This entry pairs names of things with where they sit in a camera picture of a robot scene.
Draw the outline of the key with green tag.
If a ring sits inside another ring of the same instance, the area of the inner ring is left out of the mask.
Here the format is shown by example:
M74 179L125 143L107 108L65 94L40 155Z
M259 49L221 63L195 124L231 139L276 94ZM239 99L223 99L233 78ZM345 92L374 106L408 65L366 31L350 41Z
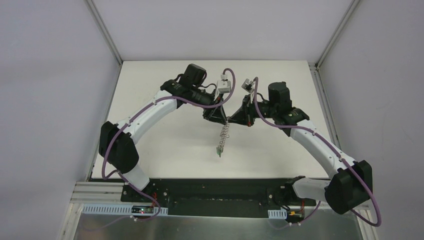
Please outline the key with green tag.
M224 149L222 147L216 148L216 154L221 158L223 154Z

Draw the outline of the metal disc with key rings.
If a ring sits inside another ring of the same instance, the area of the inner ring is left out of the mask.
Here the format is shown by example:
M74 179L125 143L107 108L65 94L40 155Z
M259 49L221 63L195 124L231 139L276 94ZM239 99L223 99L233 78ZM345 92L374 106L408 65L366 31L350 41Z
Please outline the metal disc with key rings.
M224 124L224 126L222 127L221 133L219 135L220 136L220 140L219 140L219 143L218 143L217 148L220 151L223 151L224 150L226 139L229 138L229 128L230 128L230 124L229 124L228 121L226 121L225 124Z

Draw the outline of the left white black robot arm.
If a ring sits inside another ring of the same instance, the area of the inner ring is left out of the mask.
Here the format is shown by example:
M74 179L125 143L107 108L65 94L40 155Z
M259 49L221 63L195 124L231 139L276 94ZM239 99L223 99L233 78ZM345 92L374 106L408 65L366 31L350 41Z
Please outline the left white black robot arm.
M225 68L215 90L211 93L202 89L207 71L194 64L189 64L183 73L174 79L165 81L154 97L143 107L128 117L113 123L106 121L100 129L98 153L104 164L115 167L115 173L132 185L133 195L140 202L152 198L153 189L148 185L150 178L139 165L140 156L136 144L142 136L163 117L177 110L183 104L200 107L203 110L221 108L231 97L235 87L235 73Z

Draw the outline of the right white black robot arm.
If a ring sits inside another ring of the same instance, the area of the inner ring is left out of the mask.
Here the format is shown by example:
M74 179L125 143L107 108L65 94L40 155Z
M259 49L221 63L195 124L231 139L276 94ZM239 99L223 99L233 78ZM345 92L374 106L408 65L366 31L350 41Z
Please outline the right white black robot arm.
M242 88L248 94L229 122L251 127L255 119L271 119L271 126L279 126L288 137L303 146L328 175L328 180L303 176L292 179L283 192L288 204L296 205L303 199L322 201L342 215L371 199L371 165L366 160L353 159L326 140L310 117L293 106L290 90L284 81L269 84L268 99L262 101L257 100L260 94L255 81L247 80Z

